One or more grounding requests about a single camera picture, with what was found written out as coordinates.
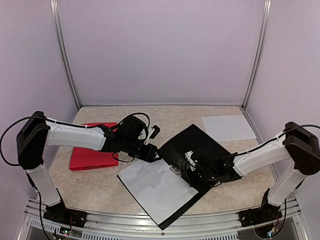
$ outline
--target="red folder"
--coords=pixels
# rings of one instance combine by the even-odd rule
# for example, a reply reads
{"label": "red folder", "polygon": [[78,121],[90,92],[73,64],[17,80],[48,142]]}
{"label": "red folder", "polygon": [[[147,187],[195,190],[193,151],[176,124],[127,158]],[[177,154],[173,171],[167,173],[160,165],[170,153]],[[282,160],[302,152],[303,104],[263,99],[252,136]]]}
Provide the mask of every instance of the red folder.
{"label": "red folder", "polygon": [[[86,123],[86,125],[88,126],[94,126],[99,124],[103,124],[106,127],[112,127],[117,123]],[[119,162],[112,157],[111,152],[99,152],[94,151],[92,149],[74,147],[70,159],[69,169],[71,171],[80,171],[88,169],[108,168],[118,165]]]}

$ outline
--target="table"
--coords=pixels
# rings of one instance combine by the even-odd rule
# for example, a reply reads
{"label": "table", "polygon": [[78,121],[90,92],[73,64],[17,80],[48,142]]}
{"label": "table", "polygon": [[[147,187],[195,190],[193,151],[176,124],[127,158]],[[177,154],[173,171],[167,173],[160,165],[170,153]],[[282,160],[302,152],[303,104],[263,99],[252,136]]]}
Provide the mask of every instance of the table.
{"label": "table", "polygon": [[[191,124],[204,131],[201,117],[242,114],[238,107],[221,106],[83,107],[75,117],[74,123],[119,122],[135,112],[148,114],[151,126],[160,127],[160,133],[150,142],[158,148]],[[248,139],[220,144],[233,153],[250,149],[257,145],[257,141]],[[72,149],[60,147],[49,170],[67,207],[102,213],[146,215],[117,178],[117,173],[131,163],[120,162],[117,167],[71,171],[69,161]],[[131,159],[126,153],[120,153],[119,158],[125,161]],[[270,167],[263,167],[241,180],[212,188],[185,214],[219,213],[259,206],[267,188],[274,184]]]}

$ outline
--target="white paper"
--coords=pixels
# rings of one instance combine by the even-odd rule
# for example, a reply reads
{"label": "white paper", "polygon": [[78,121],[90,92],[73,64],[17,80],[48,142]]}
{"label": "white paper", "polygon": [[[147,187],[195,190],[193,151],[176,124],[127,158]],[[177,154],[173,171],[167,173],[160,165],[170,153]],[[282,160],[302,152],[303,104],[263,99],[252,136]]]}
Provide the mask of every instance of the white paper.
{"label": "white paper", "polygon": [[118,173],[123,184],[157,225],[164,222],[198,191],[178,178],[164,160],[137,160]]}
{"label": "white paper", "polygon": [[202,117],[206,133],[217,142],[257,138],[244,116]]}

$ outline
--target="white wall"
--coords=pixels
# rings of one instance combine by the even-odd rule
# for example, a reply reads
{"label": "white wall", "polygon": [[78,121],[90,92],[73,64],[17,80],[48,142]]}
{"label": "white wall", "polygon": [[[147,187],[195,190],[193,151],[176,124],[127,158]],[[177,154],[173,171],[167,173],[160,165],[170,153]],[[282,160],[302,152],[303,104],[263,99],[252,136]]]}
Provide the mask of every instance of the white wall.
{"label": "white wall", "polygon": [[84,105],[240,105],[263,0],[65,0],[61,24]]}
{"label": "white wall", "polygon": [[[76,108],[62,65],[48,0],[0,0],[0,134],[16,120],[41,110],[71,121]],[[6,135],[3,151],[17,163],[16,135],[20,124]],[[44,154],[50,165],[56,148]],[[0,159],[0,239],[14,239],[30,196],[21,167]]]}
{"label": "white wall", "polygon": [[[273,0],[270,22],[248,113],[263,140],[285,123],[320,125],[320,1]],[[318,129],[309,129],[320,138]],[[276,165],[283,173],[286,162]],[[320,173],[296,198],[312,240],[320,238]]]}

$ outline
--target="sheet of paper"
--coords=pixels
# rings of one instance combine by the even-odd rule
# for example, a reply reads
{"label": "sheet of paper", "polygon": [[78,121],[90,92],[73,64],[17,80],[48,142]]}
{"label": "sheet of paper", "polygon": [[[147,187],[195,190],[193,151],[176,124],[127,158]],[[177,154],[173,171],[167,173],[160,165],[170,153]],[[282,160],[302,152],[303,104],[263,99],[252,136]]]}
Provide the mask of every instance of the sheet of paper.
{"label": "sheet of paper", "polygon": [[206,133],[217,142],[257,138],[244,116],[202,117]]}
{"label": "sheet of paper", "polygon": [[157,225],[185,205],[198,191],[178,178],[164,160],[137,160],[118,173],[135,200]]}

